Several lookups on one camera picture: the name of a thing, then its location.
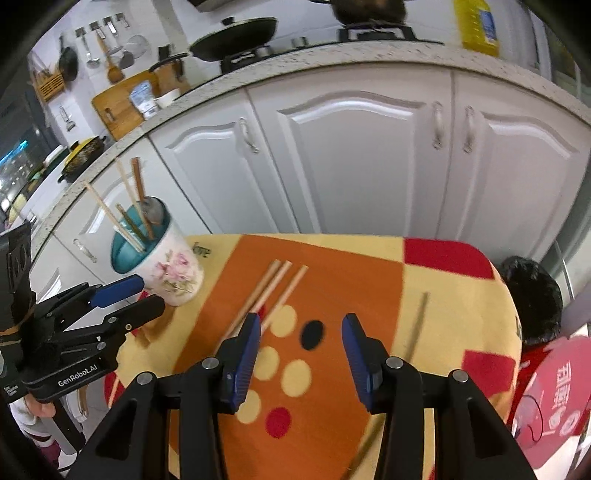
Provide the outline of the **floral white utensil holder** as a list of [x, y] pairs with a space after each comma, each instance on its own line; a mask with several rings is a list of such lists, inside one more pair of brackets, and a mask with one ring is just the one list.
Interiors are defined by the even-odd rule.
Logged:
[[115, 231], [111, 267], [121, 275], [139, 275], [145, 291], [160, 296], [170, 306], [180, 306], [197, 295], [204, 283], [204, 269], [166, 205], [157, 197], [150, 200], [157, 201], [163, 210], [163, 222], [152, 226], [154, 240], [147, 240], [145, 251], [138, 252]]

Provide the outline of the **wooden handled steel fork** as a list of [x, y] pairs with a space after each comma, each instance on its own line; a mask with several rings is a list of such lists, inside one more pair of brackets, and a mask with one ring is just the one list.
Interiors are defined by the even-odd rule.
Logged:
[[140, 159], [138, 157], [133, 157], [130, 163], [138, 195], [140, 215], [146, 225], [149, 238], [155, 240], [156, 233], [154, 228], [163, 224], [164, 208], [158, 199], [148, 197], [145, 194]]

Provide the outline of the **wooden spatula hanging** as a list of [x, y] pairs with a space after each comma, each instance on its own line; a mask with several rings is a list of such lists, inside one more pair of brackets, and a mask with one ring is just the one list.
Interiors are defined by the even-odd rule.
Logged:
[[96, 36], [97, 36], [98, 44], [99, 44], [103, 54], [105, 55], [105, 60], [106, 60], [106, 64], [107, 64], [108, 81], [110, 82], [111, 85], [117, 84], [120, 81], [122, 81], [124, 78], [122, 70], [117, 65], [115, 65], [113, 63], [113, 61], [111, 60], [111, 55], [108, 53], [108, 49], [106, 47], [104, 40], [99, 36], [99, 34], [96, 34]]

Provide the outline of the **wooden cutting board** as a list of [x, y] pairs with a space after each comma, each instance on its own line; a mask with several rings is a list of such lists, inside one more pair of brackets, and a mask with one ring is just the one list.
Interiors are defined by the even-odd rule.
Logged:
[[145, 70], [104, 90], [91, 101], [94, 110], [115, 141], [123, 138], [144, 121], [129, 98], [132, 89], [143, 81], [150, 83], [155, 94], [160, 93], [156, 74]]

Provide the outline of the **white plastic pouch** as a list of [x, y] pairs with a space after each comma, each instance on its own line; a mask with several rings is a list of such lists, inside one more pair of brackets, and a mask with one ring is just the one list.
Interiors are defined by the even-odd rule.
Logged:
[[135, 85], [129, 94], [129, 99], [144, 120], [151, 118], [158, 112], [158, 105], [149, 80]]

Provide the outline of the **light wooden chopstick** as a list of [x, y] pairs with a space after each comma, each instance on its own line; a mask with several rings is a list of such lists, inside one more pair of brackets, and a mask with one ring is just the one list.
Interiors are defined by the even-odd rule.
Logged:
[[283, 280], [283, 277], [287, 274], [287, 271], [290, 270], [291, 263], [288, 260], [280, 261], [280, 271], [274, 276], [273, 280], [271, 280], [270, 286], [267, 286], [263, 292], [263, 295], [256, 301], [256, 304], [252, 307], [252, 310], [249, 313], [257, 313], [259, 312], [260, 308], [266, 303], [267, 298], [270, 297], [270, 294], [276, 289], [276, 286], [280, 284], [280, 281]]
[[256, 301], [263, 295], [264, 290], [267, 286], [270, 286], [271, 280], [273, 280], [274, 276], [277, 272], [280, 271], [281, 262], [280, 260], [273, 260], [270, 263], [269, 267], [267, 267], [266, 272], [263, 274], [263, 277], [259, 279], [259, 282], [256, 283], [256, 287], [249, 293], [249, 296], [246, 298], [245, 302], [243, 302], [242, 306], [238, 309], [238, 313], [235, 314], [235, 318], [233, 318], [228, 326], [225, 329], [221, 338], [219, 339], [215, 349], [218, 349], [221, 346], [221, 343], [224, 342], [226, 338], [228, 338], [235, 329], [238, 328], [240, 322], [245, 319], [245, 315], [252, 310]]
[[290, 279], [286, 289], [283, 290], [283, 293], [280, 294], [280, 297], [273, 305], [273, 308], [270, 309], [270, 312], [266, 315], [266, 318], [264, 318], [262, 323], [262, 333], [266, 332], [266, 330], [270, 328], [270, 325], [274, 320], [273, 316], [276, 315], [276, 311], [279, 311], [280, 308], [283, 307], [283, 305], [287, 302], [287, 299], [290, 298], [290, 295], [294, 293], [297, 285], [300, 284], [301, 279], [304, 278], [304, 275], [307, 272], [308, 265], [302, 265], [297, 273], [294, 274], [294, 277]]
[[96, 203], [98, 204], [98, 206], [104, 211], [106, 217], [111, 221], [111, 223], [113, 224], [114, 229], [124, 238], [124, 240], [132, 246], [132, 248], [138, 252], [138, 253], [143, 253], [145, 251], [145, 248], [143, 247], [143, 245], [137, 240], [135, 239], [117, 220], [117, 218], [115, 217], [115, 215], [112, 213], [112, 211], [110, 210], [110, 208], [106, 205], [106, 203], [102, 200], [102, 198], [100, 197], [100, 195], [97, 193], [97, 191], [92, 187], [92, 185], [87, 182], [84, 181], [83, 185], [85, 187], [85, 189], [90, 193], [90, 195], [94, 198], [94, 200], [96, 201]]

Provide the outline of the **brown stock pot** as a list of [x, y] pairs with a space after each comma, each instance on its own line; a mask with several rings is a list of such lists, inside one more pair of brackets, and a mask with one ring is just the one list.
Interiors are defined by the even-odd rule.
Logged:
[[370, 22], [404, 24], [407, 9], [403, 0], [311, 0], [329, 5], [335, 18], [344, 25]]

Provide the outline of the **wooden chopstick rack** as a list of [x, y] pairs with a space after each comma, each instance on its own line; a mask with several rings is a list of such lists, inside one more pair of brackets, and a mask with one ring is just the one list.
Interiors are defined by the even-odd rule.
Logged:
[[40, 98], [47, 102], [65, 90], [65, 81], [62, 74], [57, 71], [52, 74], [34, 74], [36, 91]]

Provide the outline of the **white small bowl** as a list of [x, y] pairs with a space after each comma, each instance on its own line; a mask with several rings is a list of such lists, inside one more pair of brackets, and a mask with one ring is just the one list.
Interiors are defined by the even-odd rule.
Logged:
[[165, 109], [173, 104], [173, 102], [178, 99], [181, 95], [181, 91], [179, 88], [172, 89], [167, 93], [156, 97], [155, 103], [160, 109]]

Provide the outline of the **black wok with lid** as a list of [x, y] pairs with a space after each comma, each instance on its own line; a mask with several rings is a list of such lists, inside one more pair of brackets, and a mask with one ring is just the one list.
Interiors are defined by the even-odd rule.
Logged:
[[221, 21], [222, 28], [195, 40], [188, 50], [171, 55], [153, 64], [148, 71], [155, 72], [161, 66], [192, 56], [198, 60], [217, 63], [221, 73], [229, 73], [235, 59], [250, 56], [256, 61], [256, 51], [267, 47], [276, 34], [277, 19], [257, 17], [235, 21], [228, 17]]

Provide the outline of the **yellow oil bottle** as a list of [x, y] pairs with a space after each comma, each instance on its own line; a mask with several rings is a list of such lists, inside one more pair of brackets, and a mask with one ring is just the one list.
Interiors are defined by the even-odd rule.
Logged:
[[499, 56], [494, 17], [485, 0], [454, 0], [462, 46], [465, 49]]

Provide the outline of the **orange yellow patterned mat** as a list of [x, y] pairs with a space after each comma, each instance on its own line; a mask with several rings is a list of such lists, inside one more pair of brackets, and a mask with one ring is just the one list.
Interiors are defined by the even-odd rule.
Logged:
[[267, 315], [308, 265], [263, 333], [238, 413], [219, 419], [232, 479], [370, 479], [379, 421], [356, 395], [342, 346], [354, 313], [367, 335], [420, 371], [465, 370], [507, 417], [521, 357], [511, 295], [488, 258], [459, 242], [345, 235], [199, 235], [190, 238], [204, 283], [190, 302], [131, 335], [106, 378], [119, 397], [142, 371], [181, 373], [215, 352], [273, 260], [290, 270]]

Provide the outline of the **yellow lidded casserole pan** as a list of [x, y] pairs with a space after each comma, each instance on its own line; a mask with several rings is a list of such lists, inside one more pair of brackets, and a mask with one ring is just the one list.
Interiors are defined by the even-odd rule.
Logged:
[[105, 151], [106, 136], [95, 136], [70, 146], [70, 153], [64, 160], [64, 166], [57, 180], [72, 184]]

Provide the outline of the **red printed bag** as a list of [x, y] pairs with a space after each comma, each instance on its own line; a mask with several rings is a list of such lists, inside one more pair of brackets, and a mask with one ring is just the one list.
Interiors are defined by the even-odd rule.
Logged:
[[526, 347], [509, 427], [534, 470], [579, 433], [590, 414], [590, 339], [560, 337]]

